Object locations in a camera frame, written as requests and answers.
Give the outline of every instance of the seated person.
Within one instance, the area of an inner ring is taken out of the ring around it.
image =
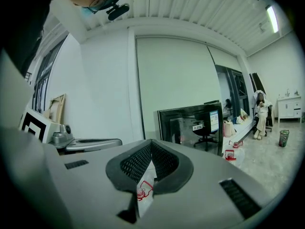
[[[224,105],[224,108],[223,108],[223,117],[224,117],[224,120],[227,120],[228,117],[231,115],[231,109],[232,108],[232,104],[231,104],[231,101],[230,99],[226,99],[225,101],[225,105]]]
[[[256,107],[255,112],[257,113],[257,117],[259,118],[257,123],[257,131],[254,134],[254,139],[261,140],[262,136],[265,134],[266,128],[266,119],[268,117],[268,107],[271,105],[271,102],[264,98],[262,93],[257,94]]]

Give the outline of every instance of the window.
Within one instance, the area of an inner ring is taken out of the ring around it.
[[[247,89],[241,72],[215,65],[219,80],[224,119],[232,120],[240,115],[240,109],[249,112]],[[225,107],[227,99],[231,102],[231,108]]]
[[[42,113],[45,111],[45,97],[48,87],[49,76],[53,63],[55,61],[56,55],[63,44],[62,40],[58,43],[42,60],[40,68],[38,70],[35,86],[34,86],[34,95],[32,102],[32,109]]]
[[[241,72],[232,70],[232,75],[234,77],[234,82],[237,89],[237,95],[239,100],[239,108],[246,111],[247,114],[249,113],[249,101],[248,101],[248,94],[246,85],[244,83],[244,78]]]
[[[229,78],[228,70],[225,67],[216,65],[216,71],[221,91],[221,102],[223,105],[224,120],[233,120],[237,116],[234,92]]]

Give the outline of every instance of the door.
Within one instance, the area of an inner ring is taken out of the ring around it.
[[[286,102],[279,101],[278,102],[278,116],[279,117],[286,117],[286,112],[287,112]]]
[[[286,104],[286,116],[293,117],[295,115],[295,104],[294,102],[290,102]]]

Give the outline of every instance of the wooden frame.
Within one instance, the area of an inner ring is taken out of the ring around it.
[[[66,94],[51,99],[49,109],[43,113],[43,116],[51,119],[56,123],[62,124],[61,116],[65,100]]]

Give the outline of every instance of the lamp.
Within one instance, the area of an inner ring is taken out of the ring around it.
[[[274,33],[278,32],[278,25],[277,25],[277,20],[276,20],[276,16],[275,16],[275,11],[273,10],[273,7],[268,5],[266,7],[267,13],[269,15],[272,27],[273,27],[273,31]]]

